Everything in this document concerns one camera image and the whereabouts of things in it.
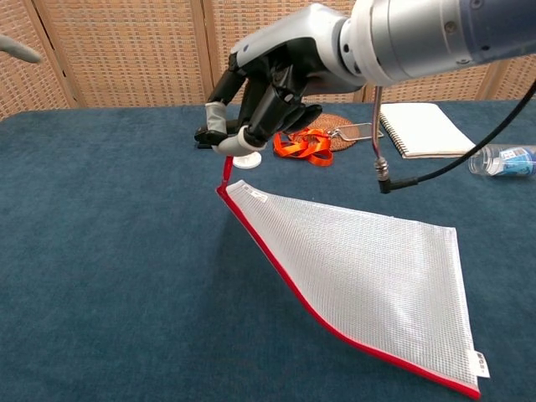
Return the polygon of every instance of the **mesh zipper pouch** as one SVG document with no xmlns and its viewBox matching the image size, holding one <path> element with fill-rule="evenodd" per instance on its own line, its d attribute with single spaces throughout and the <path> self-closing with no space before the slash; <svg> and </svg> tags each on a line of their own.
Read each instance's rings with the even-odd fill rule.
<svg viewBox="0 0 536 402">
<path fill-rule="evenodd" d="M 480 397 L 455 229 L 273 195 L 244 181 L 224 180 L 218 193 L 327 330 Z"/>
</svg>

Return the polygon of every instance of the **plastic water bottle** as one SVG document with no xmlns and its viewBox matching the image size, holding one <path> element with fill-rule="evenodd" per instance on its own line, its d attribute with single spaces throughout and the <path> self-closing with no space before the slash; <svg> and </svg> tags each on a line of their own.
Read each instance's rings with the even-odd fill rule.
<svg viewBox="0 0 536 402">
<path fill-rule="evenodd" d="M 469 170 L 483 176 L 531 176 L 536 173 L 536 146 L 486 145 L 469 159 Z"/>
</svg>

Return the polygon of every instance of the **bottle cap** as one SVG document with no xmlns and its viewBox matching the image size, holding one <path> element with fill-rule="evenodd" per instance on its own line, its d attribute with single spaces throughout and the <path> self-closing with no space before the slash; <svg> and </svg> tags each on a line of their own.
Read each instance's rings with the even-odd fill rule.
<svg viewBox="0 0 536 402">
<path fill-rule="evenodd" d="M 239 169 L 252 169 L 260 165 L 262 156 L 258 152 L 253 152 L 245 157 L 234 157 L 233 165 Z"/>
</svg>

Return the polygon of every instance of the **spiral notebook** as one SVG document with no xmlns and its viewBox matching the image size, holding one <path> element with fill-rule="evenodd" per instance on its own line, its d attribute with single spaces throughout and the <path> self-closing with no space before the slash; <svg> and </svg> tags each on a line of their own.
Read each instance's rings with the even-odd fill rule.
<svg viewBox="0 0 536 402">
<path fill-rule="evenodd" d="M 404 158 L 459 157 L 475 146 L 433 103 L 386 104 L 380 110 L 380 120 Z"/>
</svg>

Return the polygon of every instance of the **orange lanyard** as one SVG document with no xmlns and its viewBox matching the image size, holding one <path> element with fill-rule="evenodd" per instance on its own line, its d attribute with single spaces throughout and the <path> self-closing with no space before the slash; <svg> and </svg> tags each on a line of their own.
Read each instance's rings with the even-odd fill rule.
<svg viewBox="0 0 536 402">
<path fill-rule="evenodd" d="M 274 152 L 280 157 L 305 159 L 316 166 L 329 166 L 333 163 L 333 154 L 329 150 L 331 139 L 327 131 L 306 128 L 289 136 L 289 141 L 282 141 L 278 132 L 274 136 Z"/>
</svg>

